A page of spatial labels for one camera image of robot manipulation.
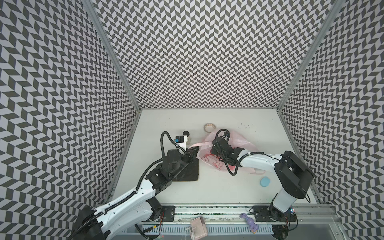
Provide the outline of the aluminium front rail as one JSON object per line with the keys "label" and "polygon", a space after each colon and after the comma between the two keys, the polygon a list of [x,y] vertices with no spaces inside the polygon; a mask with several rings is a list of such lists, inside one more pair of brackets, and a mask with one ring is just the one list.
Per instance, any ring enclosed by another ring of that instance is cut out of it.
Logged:
{"label": "aluminium front rail", "polygon": [[[176,206],[173,222],[163,224],[188,224],[197,217],[203,217],[207,224],[242,224],[240,214],[245,213],[257,224],[285,224],[285,222],[258,222],[249,210],[255,205],[265,204],[170,204]],[[340,224],[341,220],[330,204],[294,204],[293,212],[297,216],[295,222],[309,225]]]}

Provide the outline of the pink small box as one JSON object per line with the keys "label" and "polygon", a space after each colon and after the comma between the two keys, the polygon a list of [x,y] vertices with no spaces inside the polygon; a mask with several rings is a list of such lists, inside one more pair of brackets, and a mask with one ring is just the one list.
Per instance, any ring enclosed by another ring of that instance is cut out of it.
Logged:
{"label": "pink small box", "polygon": [[203,217],[191,220],[190,236],[191,240],[200,240],[208,236],[208,230]]}

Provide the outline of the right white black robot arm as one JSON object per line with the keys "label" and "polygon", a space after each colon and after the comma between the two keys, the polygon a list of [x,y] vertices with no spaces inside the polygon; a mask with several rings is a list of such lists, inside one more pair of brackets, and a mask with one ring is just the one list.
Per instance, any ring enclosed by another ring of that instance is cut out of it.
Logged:
{"label": "right white black robot arm", "polygon": [[274,196],[267,210],[269,217],[280,221],[298,199],[305,199],[315,177],[313,171],[293,152],[280,155],[250,152],[244,148],[233,148],[229,144],[231,133],[227,129],[217,131],[211,154],[217,156],[231,176],[239,168],[253,168],[274,173],[281,183],[281,190]]}

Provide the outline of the tape roll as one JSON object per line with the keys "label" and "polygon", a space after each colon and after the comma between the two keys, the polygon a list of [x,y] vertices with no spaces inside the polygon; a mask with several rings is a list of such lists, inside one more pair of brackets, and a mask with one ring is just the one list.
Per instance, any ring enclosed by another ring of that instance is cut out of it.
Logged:
{"label": "tape roll", "polygon": [[204,125],[204,131],[207,133],[212,133],[216,129],[216,126],[212,123],[207,123]]}

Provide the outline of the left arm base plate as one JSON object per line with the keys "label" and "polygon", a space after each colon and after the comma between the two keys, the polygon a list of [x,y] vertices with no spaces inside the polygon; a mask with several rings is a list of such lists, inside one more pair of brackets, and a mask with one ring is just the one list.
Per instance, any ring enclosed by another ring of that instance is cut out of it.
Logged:
{"label": "left arm base plate", "polygon": [[163,222],[173,222],[175,219],[175,210],[176,206],[173,205],[162,206],[153,211],[149,220],[151,222],[160,222],[161,220],[163,220]]}

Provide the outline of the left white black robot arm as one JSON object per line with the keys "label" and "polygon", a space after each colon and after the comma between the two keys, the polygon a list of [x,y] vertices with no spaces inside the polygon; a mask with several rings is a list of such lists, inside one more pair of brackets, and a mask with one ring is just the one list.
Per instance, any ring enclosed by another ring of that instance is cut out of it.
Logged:
{"label": "left white black robot arm", "polygon": [[160,139],[162,157],[151,163],[136,187],[96,208],[85,206],[67,237],[68,240],[111,240],[123,230],[143,221],[162,217],[162,205],[156,195],[198,163],[199,147],[187,148],[190,133],[171,138],[167,131]]}

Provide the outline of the pink plastic bag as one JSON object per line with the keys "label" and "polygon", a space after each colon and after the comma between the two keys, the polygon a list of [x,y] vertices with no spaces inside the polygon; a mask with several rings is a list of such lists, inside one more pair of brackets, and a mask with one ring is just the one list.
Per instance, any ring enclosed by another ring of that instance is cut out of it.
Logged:
{"label": "pink plastic bag", "polygon": [[228,171],[231,176],[238,173],[241,163],[246,157],[252,155],[265,156],[263,152],[249,152],[244,148],[233,148],[230,145],[231,132],[227,129],[220,129],[214,133],[214,138],[210,142],[197,143],[190,148],[198,148],[198,160],[203,161],[209,166],[219,171]]}

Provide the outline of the purple toy figure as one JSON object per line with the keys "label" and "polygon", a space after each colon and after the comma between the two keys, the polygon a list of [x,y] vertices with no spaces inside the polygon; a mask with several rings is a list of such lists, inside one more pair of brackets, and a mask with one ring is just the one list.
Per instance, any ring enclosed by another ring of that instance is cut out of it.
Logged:
{"label": "purple toy figure", "polygon": [[247,214],[240,214],[240,218],[244,219],[247,222],[249,229],[253,234],[255,234],[259,230],[259,225],[256,224],[252,218],[248,217]]}

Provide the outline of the black rectangular tray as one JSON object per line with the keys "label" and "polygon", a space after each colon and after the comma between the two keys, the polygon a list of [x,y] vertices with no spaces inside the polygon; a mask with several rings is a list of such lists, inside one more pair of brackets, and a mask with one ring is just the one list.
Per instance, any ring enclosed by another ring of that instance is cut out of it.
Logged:
{"label": "black rectangular tray", "polygon": [[183,169],[173,182],[195,182],[199,179],[199,159],[195,158],[185,169]]}

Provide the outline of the light blue oval object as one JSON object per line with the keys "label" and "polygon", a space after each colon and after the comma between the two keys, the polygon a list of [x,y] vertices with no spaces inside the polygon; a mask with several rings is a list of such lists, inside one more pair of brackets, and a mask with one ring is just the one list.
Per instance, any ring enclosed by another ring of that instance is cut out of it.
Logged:
{"label": "light blue oval object", "polygon": [[263,188],[268,187],[269,184],[270,184],[270,182],[271,182],[271,180],[270,180],[268,177],[262,177],[262,178],[260,179],[260,185],[261,185],[261,187],[263,187]]}

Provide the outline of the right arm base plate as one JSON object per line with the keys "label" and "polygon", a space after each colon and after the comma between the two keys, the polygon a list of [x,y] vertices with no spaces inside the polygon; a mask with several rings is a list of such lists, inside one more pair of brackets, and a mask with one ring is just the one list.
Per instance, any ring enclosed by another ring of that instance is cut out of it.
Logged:
{"label": "right arm base plate", "polygon": [[292,209],[280,212],[273,205],[255,205],[249,210],[258,222],[295,222],[298,218]]}

